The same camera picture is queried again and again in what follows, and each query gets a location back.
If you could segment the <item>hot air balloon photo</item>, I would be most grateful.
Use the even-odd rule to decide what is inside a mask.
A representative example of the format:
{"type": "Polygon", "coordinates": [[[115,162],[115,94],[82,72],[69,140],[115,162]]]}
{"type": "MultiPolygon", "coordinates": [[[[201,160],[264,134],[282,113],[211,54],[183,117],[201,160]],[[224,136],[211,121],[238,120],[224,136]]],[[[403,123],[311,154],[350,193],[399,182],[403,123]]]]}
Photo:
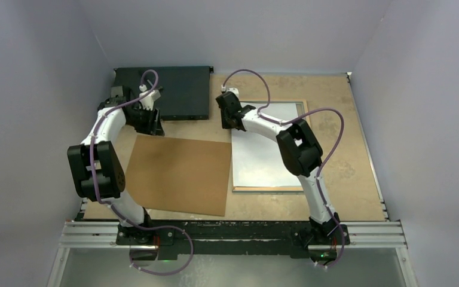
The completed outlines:
{"type": "Polygon", "coordinates": [[[232,191],[277,194],[302,192],[285,168],[275,142],[252,132],[231,131],[232,191]]]}

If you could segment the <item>brown cardboard backing board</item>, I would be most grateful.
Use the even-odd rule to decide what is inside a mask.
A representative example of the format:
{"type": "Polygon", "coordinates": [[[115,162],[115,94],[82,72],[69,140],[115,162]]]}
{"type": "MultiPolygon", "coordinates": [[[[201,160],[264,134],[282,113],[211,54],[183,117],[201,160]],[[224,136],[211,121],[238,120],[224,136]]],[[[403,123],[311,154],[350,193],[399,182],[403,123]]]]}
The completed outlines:
{"type": "Polygon", "coordinates": [[[230,167],[230,143],[138,136],[126,189],[150,209],[224,216],[230,167]]]}

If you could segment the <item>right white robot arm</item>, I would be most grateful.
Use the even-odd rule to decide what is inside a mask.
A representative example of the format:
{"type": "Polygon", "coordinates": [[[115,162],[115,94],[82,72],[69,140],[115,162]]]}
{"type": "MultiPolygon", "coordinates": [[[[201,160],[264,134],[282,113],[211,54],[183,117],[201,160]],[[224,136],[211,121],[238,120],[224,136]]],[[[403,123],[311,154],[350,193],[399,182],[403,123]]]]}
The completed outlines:
{"type": "Polygon", "coordinates": [[[335,236],[344,239],[344,229],[329,202],[322,178],[323,150],[310,125],[302,118],[279,120],[262,114],[254,106],[243,106],[231,91],[219,95],[216,102],[223,129],[256,133],[278,145],[286,170],[298,178],[303,189],[313,239],[319,243],[326,243],[335,236]]]}

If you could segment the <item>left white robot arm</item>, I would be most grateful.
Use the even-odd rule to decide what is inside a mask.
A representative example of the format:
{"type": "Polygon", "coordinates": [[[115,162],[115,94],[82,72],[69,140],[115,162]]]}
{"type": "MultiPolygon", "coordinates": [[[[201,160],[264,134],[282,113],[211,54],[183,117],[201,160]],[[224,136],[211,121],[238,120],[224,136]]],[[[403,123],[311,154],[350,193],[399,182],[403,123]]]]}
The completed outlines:
{"type": "Polygon", "coordinates": [[[118,218],[119,232],[145,245],[156,229],[144,207],[126,191],[126,178],[113,142],[125,125],[146,135],[164,135],[160,110],[154,106],[158,89],[139,86],[139,95],[126,86],[111,89],[111,96],[97,108],[97,120],[88,136],[67,150],[76,193],[110,209],[118,218]]]}

